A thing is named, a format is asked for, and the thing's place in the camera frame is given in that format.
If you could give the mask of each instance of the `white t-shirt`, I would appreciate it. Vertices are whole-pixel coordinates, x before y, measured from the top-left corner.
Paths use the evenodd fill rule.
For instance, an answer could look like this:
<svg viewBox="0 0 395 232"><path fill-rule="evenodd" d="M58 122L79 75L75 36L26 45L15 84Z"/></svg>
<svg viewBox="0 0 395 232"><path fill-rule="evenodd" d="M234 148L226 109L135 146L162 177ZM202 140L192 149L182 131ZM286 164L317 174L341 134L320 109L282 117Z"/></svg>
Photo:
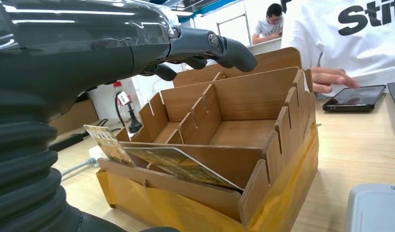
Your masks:
<svg viewBox="0 0 395 232"><path fill-rule="evenodd" d="M280 21L276 24L270 24L267 21L267 17L259 20L256 25L256 30L254 31L255 34L262 35L263 37L274 34L274 33L281 33L283 32L283 24L284 24L284 13L280 18Z"/></svg>
<svg viewBox="0 0 395 232"><path fill-rule="evenodd" d="M395 82L395 0L294 0L282 48L296 47L304 69L344 69L361 86ZM344 86L333 86L334 95Z"/></svg>

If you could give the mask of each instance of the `phone screen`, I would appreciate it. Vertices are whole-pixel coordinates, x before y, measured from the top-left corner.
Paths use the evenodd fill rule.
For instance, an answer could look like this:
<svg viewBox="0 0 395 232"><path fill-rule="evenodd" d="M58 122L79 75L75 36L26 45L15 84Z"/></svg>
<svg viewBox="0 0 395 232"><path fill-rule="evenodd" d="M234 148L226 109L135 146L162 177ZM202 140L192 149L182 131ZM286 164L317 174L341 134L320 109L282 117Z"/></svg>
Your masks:
<svg viewBox="0 0 395 232"><path fill-rule="evenodd" d="M384 92L385 85L367 86L361 88L345 88L328 100L325 105L370 105L375 104Z"/></svg>

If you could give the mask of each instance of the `man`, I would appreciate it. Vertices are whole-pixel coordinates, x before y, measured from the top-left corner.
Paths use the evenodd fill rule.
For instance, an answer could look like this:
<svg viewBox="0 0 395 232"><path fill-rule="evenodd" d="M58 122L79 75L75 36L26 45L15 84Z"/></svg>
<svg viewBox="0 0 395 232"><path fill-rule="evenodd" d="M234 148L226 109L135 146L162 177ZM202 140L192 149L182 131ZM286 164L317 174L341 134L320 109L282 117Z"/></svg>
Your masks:
<svg viewBox="0 0 395 232"><path fill-rule="evenodd" d="M253 34L253 44L262 43L280 38L283 32L284 13L282 6L271 4L266 12L266 18L257 22L256 31Z"/></svg>
<svg viewBox="0 0 395 232"><path fill-rule="evenodd" d="M395 82L395 0L294 0L282 47L300 51L314 92Z"/></svg>

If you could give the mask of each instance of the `table surface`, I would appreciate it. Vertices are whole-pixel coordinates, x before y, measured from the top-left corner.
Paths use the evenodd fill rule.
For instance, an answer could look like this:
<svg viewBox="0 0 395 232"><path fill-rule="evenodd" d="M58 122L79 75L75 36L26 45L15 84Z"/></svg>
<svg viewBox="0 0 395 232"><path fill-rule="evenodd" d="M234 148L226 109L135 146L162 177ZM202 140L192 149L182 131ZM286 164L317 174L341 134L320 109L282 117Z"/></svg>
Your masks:
<svg viewBox="0 0 395 232"><path fill-rule="evenodd" d="M363 183L395 185L392 98L381 97L376 109L369 114L327 114L321 110L323 103L316 103L317 123L322 124L318 128L318 172L292 232L343 232L352 187ZM81 163L89 158L88 149L95 145L87 138L62 150L54 167L63 171ZM91 166L66 176L61 184L67 191L67 201L127 231L147 229L147 225L108 206L95 175L97 170Z"/></svg>

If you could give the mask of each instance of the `white tag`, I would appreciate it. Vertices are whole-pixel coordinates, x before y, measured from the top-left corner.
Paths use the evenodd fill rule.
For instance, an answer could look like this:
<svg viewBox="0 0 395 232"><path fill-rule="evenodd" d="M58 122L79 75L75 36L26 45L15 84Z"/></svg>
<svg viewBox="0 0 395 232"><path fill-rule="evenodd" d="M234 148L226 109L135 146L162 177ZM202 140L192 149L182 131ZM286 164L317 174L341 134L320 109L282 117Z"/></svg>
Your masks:
<svg viewBox="0 0 395 232"><path fill-rule="evenodd" d="M118 94L118 99L122 105L126 105L128 102L130 102L127 94L124 91L122 91L122 93Z"/></svg>
<svg viewBox="0 0 395 232"><path fill-rule="evenodd" d="M303 71L303 79L304 79L304 89L310 93L309 85L307 85L307 79L306 79L306 74Z"/></svg>

